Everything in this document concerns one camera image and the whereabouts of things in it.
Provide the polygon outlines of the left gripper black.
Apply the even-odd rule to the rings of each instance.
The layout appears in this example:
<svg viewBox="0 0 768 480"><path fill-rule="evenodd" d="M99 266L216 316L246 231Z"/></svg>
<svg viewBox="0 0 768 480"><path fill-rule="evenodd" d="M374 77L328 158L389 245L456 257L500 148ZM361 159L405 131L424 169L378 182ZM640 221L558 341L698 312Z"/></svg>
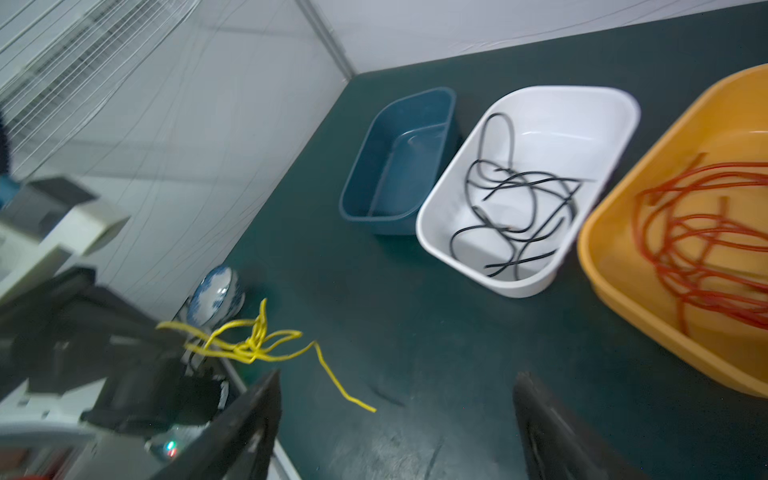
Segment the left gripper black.
<svg viewBox="0 0 768 480"><path fill-rule="evenodd" d="M204 425L219 410L221 381L190 374L184 340L72 267L1 304L1 395L21 385L62 396L100 381L80 419L116 432Z"/></svg>

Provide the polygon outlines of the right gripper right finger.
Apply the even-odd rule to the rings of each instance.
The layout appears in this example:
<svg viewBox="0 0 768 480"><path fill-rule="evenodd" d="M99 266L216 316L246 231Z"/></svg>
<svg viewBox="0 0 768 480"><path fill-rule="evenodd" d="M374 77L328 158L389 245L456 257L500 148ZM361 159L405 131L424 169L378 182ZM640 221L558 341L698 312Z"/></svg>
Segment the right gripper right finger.
<svg viewBox="0 0 768 480"><path fill-rule="evenodd" d="M513 389L530 479L645 479L613 447L529 372Z"/></svg>

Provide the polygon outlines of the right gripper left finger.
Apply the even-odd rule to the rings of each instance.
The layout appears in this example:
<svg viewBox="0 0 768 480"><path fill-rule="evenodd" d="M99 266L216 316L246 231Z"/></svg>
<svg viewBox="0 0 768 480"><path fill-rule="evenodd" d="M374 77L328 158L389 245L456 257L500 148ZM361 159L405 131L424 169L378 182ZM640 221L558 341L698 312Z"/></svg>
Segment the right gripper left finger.
<svg viewBox="0 0 768 480"><path fill-rule="evenodd" d="M265 479L282 416L280 371L272 370L241 394L187 449L158 471L161 479L222 479L255 448L248 479Z"/></svg>

